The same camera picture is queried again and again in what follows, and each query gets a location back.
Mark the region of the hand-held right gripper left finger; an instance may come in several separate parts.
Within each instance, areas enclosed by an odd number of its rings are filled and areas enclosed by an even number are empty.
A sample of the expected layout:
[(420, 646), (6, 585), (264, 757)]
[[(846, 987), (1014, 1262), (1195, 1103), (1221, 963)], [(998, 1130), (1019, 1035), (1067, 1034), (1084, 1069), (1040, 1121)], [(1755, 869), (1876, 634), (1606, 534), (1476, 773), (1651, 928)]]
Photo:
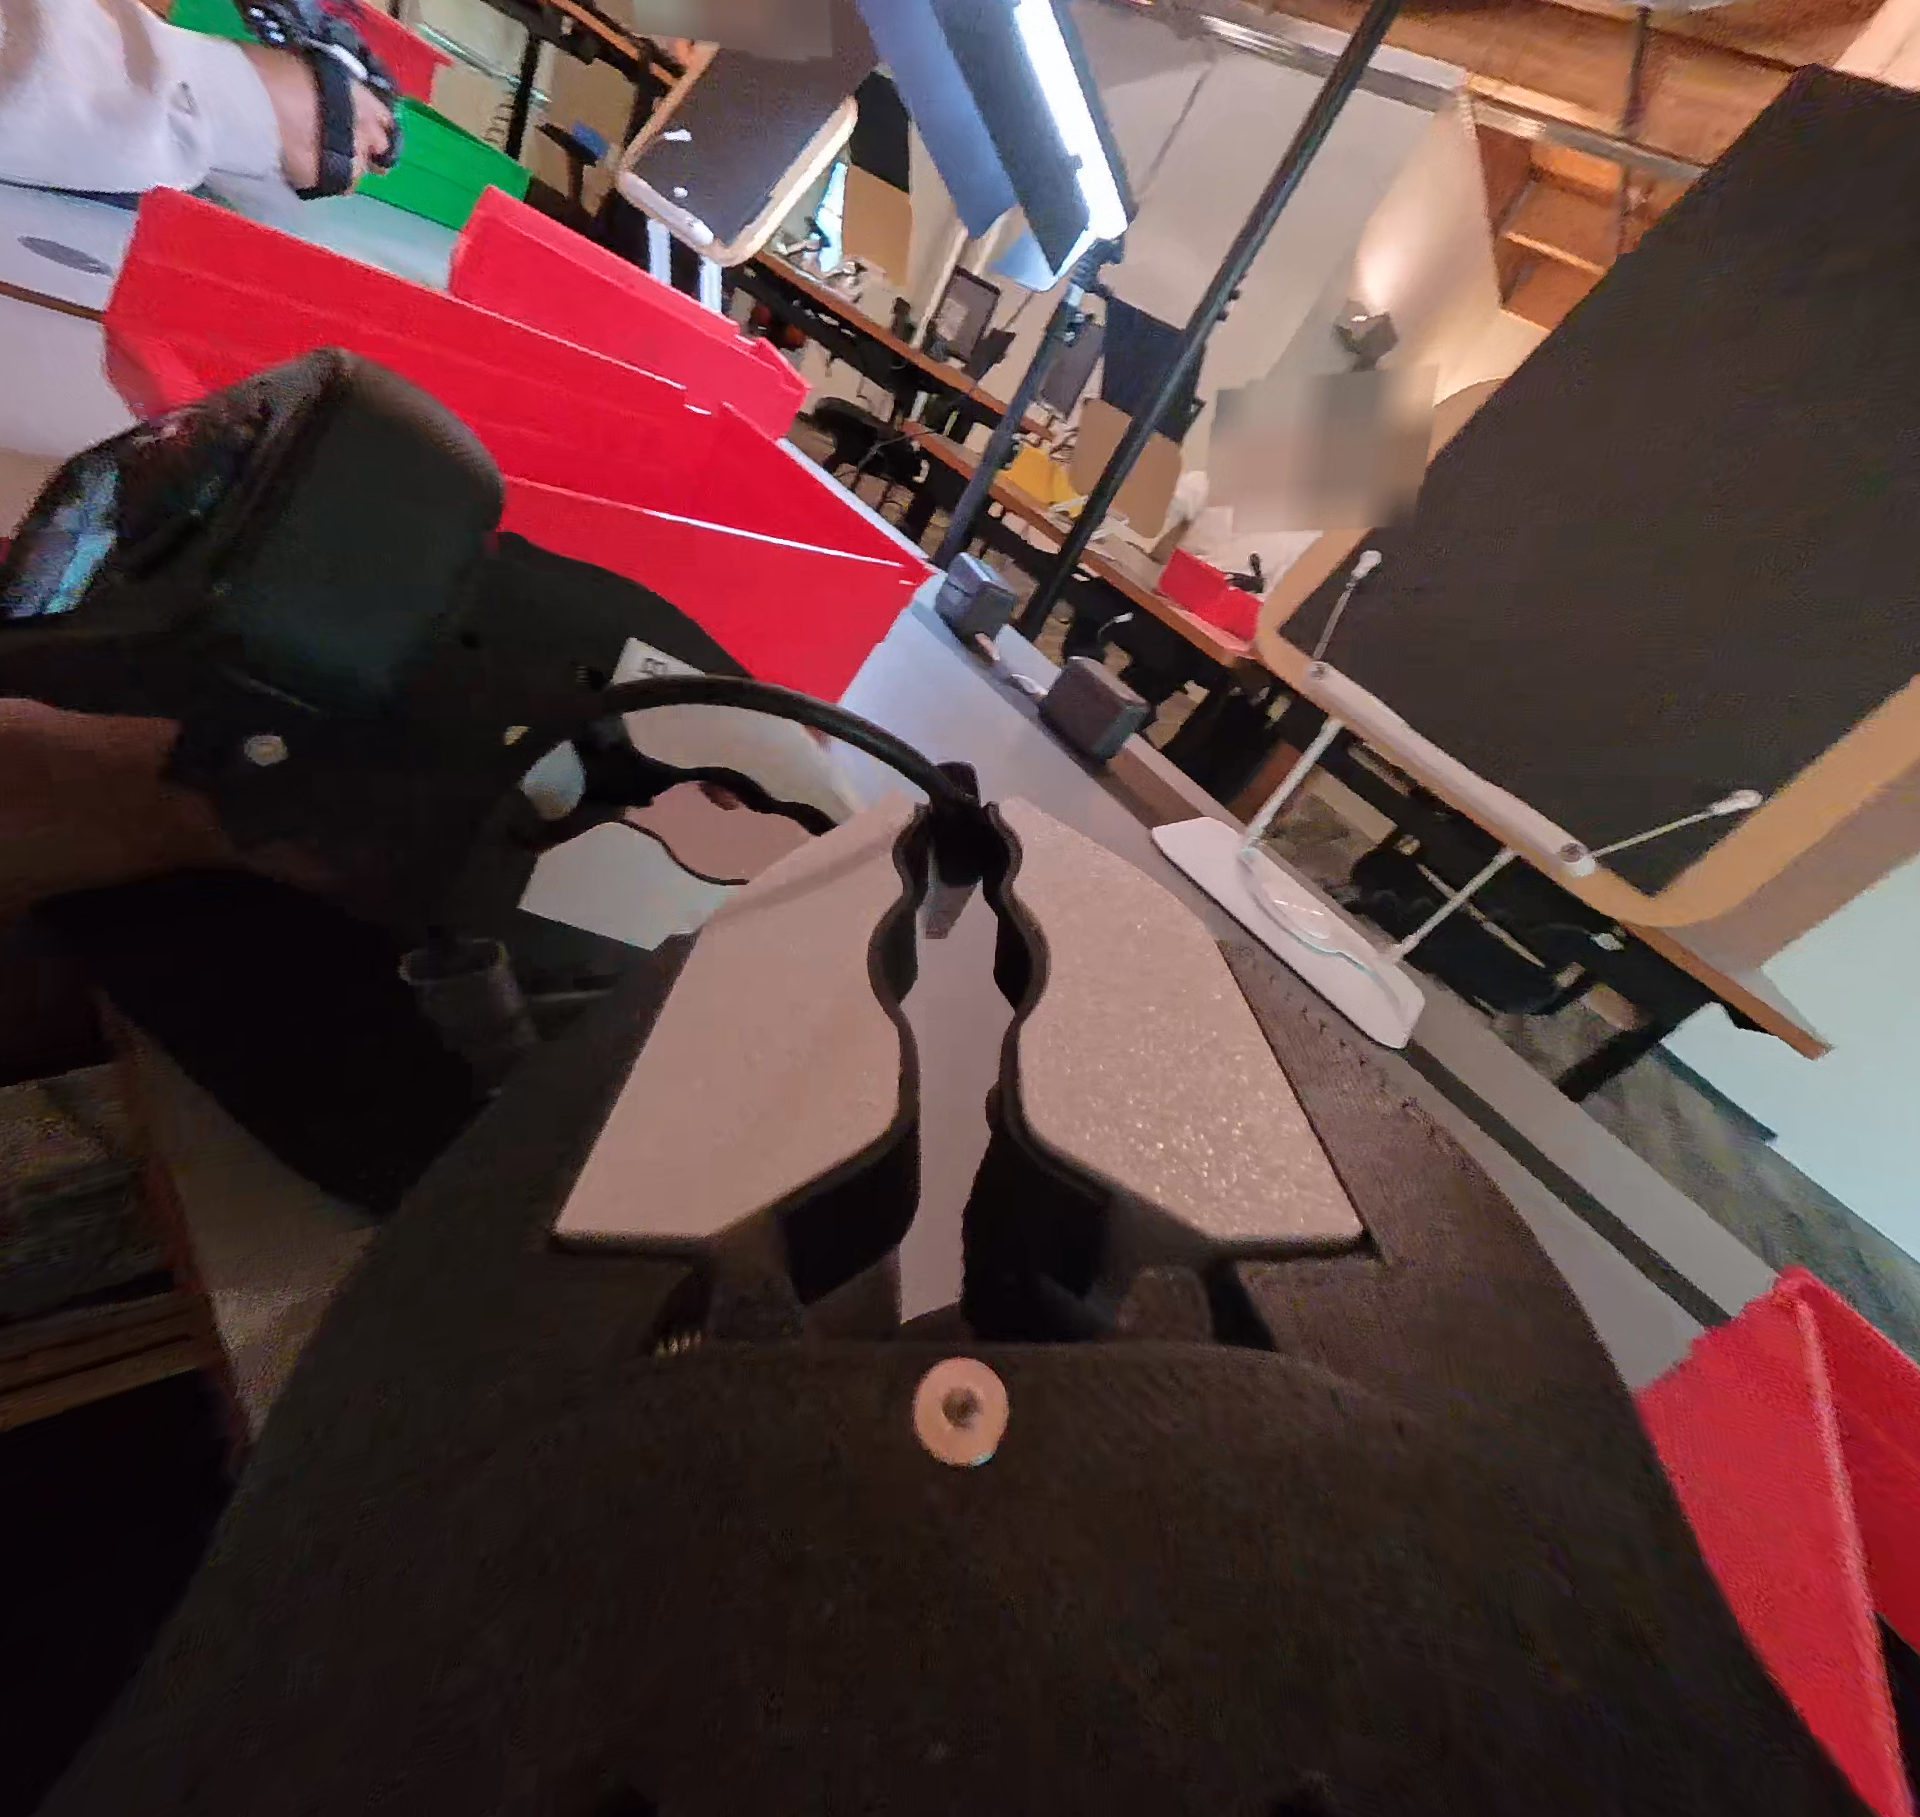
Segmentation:
[(909, 1048), (872, 942), (910, 906), (887, 798), (698, 931), (554, 1220), (566, 1247), (712, 1249), (876, 1144)]

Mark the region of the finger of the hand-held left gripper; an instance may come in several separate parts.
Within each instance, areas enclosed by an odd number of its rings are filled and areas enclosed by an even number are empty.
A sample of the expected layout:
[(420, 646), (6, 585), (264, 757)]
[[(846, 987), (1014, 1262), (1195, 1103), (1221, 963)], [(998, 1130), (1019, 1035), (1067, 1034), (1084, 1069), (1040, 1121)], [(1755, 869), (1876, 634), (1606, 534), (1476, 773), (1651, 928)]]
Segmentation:
[(790, 819), (667, 789), (544, 852), (516, 909), (591, 935), (682, 935), (811, 836)]
[(862, 806), (827, 737), (751, 709), (661, 705), (621, 719), (635, 754), (677, 770), (731, 770), (769, 798), (819, 810), (831, 822)]

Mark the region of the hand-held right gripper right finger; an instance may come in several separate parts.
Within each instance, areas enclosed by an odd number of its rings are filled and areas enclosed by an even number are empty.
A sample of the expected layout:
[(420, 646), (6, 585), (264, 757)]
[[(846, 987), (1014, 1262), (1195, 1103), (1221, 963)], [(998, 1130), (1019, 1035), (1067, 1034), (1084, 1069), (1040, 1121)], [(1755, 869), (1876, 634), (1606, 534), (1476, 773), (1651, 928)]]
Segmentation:
[(1036, 1154), (1204, 1254), (1362, 1240), (1279, 1054), (1202, 916), (1025, 799), (996, 808), (1011, 1109)]

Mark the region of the person's left hand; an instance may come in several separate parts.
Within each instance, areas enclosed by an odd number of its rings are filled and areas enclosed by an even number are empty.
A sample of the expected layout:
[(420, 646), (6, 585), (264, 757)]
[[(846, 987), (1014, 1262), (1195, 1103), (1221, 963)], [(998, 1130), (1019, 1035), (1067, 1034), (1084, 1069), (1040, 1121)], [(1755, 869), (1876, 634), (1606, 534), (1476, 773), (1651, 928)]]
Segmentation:
[(172, 778), (177, 725), (1, 701), (1, 922), (72, 892), (230, 869), (211, 803)]

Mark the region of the black light stand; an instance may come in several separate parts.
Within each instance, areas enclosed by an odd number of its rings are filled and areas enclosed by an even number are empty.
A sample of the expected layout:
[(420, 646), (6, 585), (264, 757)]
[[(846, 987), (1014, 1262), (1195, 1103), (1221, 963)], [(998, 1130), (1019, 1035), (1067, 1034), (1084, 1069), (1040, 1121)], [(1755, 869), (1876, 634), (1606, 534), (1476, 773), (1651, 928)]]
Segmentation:
[(968, 549), (973, 524), (978, 520), (992, 486), (998, 482), (1001, 471), (1011, 459), (1013, 443), (1023, 429), (1028, 407), (1034, 404), (1037, 389), (1043, 389), (1058, 353), (1080, 329), (1086, 298), (1099, 288), (1106, 269), (1118, 264), (1121, 253), (1121, 239), (1096, 240), (1086, 246), (1073, 267), (1065, 273), (1063, 288), (1049, 314), (1045, 333), (1034, 347), (1008, 404), (1004, 406), (1001, 422), (990, 430), (973, 473), (958, 495), (958, 503), (948, 514), (945, 531), (931, 556), (931, 562), (939, 574), (948, 572)]

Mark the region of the small red plastic bin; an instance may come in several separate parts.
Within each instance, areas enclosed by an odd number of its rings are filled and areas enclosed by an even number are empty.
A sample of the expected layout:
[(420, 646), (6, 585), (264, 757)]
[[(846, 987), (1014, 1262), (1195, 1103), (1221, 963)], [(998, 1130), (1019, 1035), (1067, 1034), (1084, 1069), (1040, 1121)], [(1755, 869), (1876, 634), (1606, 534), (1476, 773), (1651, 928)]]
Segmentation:
[(430, 101), (437, 74), (449, 66), (443, 49), (363, 0), (335, 4), (332, 15), (358, 34), (402, 96)]
[(1206, 556), (1174, 551), (1164, 559), (1158, 597), (1185, 609), (1198, 623), (1219, 630), (1243, 646), (1255, 637), (1263, 593), (1245, 574), (1229, 574)]

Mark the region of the computer monitor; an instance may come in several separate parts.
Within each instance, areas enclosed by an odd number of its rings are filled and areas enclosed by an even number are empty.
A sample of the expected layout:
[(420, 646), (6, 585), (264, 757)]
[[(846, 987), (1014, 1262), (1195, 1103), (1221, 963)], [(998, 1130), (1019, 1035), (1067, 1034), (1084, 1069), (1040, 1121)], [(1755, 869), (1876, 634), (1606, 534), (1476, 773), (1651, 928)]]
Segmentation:
[(998, 301), (1001, 288), (992, 278), (953, 267), (929, 308), (920, 350), (937, 362), (967, 365), (978, 356)]

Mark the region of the studio light panel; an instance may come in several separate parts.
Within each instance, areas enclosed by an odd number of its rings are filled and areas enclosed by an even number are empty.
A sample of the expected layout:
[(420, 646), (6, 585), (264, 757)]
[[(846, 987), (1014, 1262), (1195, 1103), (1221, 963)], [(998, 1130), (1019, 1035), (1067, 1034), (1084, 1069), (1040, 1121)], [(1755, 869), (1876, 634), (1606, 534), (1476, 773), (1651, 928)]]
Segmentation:
[(1043, 292), (1118, 253), (1132, 199), (1057, 0), (854, 7), (967, 236), (1019, 218), (996, 278)]

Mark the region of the black boom stand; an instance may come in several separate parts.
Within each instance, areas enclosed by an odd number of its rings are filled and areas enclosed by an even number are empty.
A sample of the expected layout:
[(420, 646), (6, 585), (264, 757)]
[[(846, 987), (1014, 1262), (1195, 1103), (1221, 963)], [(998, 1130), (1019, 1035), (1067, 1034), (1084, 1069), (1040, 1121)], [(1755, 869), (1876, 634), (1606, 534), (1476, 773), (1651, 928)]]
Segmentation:
[(1332, 125), (1357, 92), (1372, 57), (1379, 53), (1387, 29), (1396, 21), (1404, 0), (1368, 0), (1355, 31), (1344, 42), (1340, 54), (1316, 88), (1303, 111), (1294, 136), (1288, 140), (1270, 177), (1254, 199), (1245, 220), (1233, 234), (1209, 282), (1195, 301), (1185, 329), (1174, 342), (1174, 351), (1164, 369), (1158, 387), (1149, 394), (1140, 411), (1131, 419), (1129, 429), (1113, 446), (1110, 459), (1096, 473), (1082, 508), (1076, 512), (1057, 555), (1037, 582), (1034, 582), (1021, 605), (1014, 630), (1025, 640), (1036, 640), (1049, 619), (1051, 609), (1062, 601), (1071, 574), (1084, 556), (1093, 535), (1113, 508), (1115, 494), (1137, 466), (1146, 439), (1153, 435), (1165, 404), (1185, 387), (1186, 376), (1202, 362), (1216, 322), (1223, 317), (1231, 298), (1243, 280), (1243, 273), (1255, 261), (1264, 240), (1279, 222), (1294, 192), (1303, 182), (1311, 163), (1319, 157)]

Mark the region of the black board wooden frame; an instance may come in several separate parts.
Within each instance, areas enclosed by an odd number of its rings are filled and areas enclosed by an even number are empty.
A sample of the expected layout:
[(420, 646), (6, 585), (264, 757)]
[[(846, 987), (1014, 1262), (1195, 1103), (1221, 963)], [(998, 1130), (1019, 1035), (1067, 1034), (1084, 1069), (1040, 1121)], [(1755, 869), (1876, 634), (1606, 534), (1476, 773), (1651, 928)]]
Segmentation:
[(612, 166), (612, 192), (731, 269), (767, 245), (846, 148), (862, 76), (834, 58), (717, 47), (648, 112)]
[(1915, 767), (1918, 99), (1809, 66), (1263, 664), (1598, 909), (1736, 913)]

